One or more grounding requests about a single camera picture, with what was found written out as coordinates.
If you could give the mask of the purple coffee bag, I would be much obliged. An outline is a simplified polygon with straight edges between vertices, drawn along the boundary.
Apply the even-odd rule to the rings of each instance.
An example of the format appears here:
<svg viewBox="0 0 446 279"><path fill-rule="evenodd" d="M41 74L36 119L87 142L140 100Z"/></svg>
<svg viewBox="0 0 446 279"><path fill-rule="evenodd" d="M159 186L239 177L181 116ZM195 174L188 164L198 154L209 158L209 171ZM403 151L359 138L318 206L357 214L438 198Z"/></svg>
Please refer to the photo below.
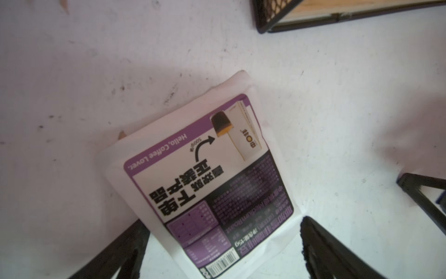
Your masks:
<svg viewBox="0 0 446 279"><path fill-rule="evenodd" d="M105 178L190 279L245 279L293 239L302 212L244 70L118 140Z"/></svg>

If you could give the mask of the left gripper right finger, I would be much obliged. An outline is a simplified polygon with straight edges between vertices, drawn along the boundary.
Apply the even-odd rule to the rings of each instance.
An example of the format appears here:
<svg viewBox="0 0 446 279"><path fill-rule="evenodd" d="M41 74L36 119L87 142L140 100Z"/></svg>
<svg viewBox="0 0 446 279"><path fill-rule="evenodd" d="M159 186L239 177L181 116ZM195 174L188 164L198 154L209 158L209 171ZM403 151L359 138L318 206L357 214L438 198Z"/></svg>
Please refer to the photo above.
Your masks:
<svg viewBox="0 0 446 279"><path fill-rule="evenodd" d="M355 253L310 216L300 225L305 266L312 279L382 279Z"/></svg>

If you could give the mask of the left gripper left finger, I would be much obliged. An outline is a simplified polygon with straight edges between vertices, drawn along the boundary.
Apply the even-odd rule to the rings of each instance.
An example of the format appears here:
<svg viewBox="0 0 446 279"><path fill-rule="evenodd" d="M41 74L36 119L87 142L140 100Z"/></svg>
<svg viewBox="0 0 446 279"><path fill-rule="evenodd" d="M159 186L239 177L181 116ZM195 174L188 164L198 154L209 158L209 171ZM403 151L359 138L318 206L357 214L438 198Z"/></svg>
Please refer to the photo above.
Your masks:
<svg viewBox="0 0 446 279"><path fill-rule="evenodd" d="M138 279L151 232L140 220L133 223L72 279Z"/></svg>

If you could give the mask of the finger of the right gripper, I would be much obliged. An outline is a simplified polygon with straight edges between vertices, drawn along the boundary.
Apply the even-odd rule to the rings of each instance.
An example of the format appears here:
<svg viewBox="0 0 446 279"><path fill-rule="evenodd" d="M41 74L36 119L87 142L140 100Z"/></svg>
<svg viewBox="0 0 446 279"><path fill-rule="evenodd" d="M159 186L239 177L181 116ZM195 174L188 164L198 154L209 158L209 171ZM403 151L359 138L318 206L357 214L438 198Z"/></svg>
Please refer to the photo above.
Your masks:
<svg viewBox="0 0 446 279"><path fill-rule="evenodd" d="M398 178L397 185L427 214L441 232L446 234L446 180L404 173ZM443 193L433 203L421 192L422 186L440 189Z"/></svg>

